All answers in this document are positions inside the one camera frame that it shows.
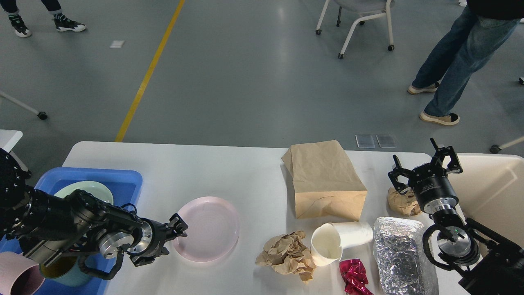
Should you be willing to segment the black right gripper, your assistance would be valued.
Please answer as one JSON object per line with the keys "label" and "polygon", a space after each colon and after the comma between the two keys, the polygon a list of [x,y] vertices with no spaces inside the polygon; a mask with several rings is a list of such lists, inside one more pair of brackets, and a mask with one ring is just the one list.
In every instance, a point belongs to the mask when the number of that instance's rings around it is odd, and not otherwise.
{"label": "black right gripper", "polygon": [[[399,194],[406,194],[412,189],[421,211],[433,214],[444,209],[454,209],[459,203],[447,176],[460,174],[463,168],[453,146],[439,147],[434,138],[430,138],[430,142],[435,154],[429,164],[408,170],[401,166],[397,155],[393,155],[395,164],[388,172],[388,177]],[[407,183],[400,182],[400,176],[406,178]]]}

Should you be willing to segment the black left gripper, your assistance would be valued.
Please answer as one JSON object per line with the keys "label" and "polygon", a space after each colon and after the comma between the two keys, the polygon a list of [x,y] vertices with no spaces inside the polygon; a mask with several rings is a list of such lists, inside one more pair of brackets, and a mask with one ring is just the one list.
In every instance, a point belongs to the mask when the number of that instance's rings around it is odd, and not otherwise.
{"label": "black left gripper", "polygon": [[112,259],[116,257],[118,247],[127,245],[129,247],[124,252],[129,254],[133,265],[144,266],[168,255],[165,242],[187,237],[187,229],[187,223],[178,213],[174,213],[166,224],[144,218],[143,225],[132,233],[102,229],[97,233],[97,248],[105,259]]}

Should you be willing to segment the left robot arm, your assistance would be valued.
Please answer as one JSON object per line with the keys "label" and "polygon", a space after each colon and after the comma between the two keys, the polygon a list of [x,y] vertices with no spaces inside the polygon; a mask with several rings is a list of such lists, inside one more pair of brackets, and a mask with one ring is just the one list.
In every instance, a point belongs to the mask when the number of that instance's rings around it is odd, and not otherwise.
{"label": "left robot arm", "polygon": [[187,237],[188,225],[177,213],[160,223],[82,189],[59,198],[27,185],[30,174],[9,152],[1,150],[0,162],[1,237],[18,239],[24,256],[41,265],[76,256],[83,273],[111,280],[125,255],[136,267],[148,265],[169,254],[166,242]]}

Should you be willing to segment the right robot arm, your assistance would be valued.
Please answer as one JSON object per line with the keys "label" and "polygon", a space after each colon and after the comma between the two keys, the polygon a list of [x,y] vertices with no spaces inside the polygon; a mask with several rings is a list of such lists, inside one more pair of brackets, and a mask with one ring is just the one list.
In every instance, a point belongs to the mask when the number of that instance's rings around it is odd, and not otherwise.
{"label": "right robot arm", "polygon": [[461,218],[459,198],[448,175],[463,168],[452,146],[439,147],[430,138],[431,161],[406,169],[396,155],[388,177],[401,195],[410,189],[434,224],[422,238],[423,251],[436,267],[456,271],[459,285],[471,295],[518,295],[524,291],[522,247],[473,220]]}

